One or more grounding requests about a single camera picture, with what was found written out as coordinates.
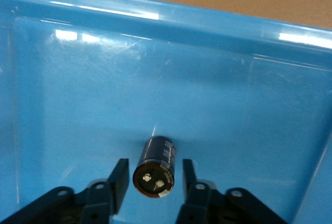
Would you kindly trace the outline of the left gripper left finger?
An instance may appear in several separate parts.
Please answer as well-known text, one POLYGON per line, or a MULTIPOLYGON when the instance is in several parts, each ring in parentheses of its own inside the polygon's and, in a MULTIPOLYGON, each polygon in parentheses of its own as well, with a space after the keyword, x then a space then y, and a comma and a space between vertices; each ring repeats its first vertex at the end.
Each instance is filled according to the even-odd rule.
POLYGON ((119 159, 108 178, 75 193, 56 187, 1 223, 110 223, 120 211, 129 185, 129 160, 119 159))

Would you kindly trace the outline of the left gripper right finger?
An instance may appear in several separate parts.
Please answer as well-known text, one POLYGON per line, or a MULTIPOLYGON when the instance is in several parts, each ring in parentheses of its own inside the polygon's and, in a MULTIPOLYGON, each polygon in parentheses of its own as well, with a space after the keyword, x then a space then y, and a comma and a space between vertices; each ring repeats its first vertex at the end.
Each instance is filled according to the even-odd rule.
POLYGON ((185 202, 176 223, 286 223, 244 188, 222 194, 214 182, 197 179, 193 162, 183 160, 185 202))

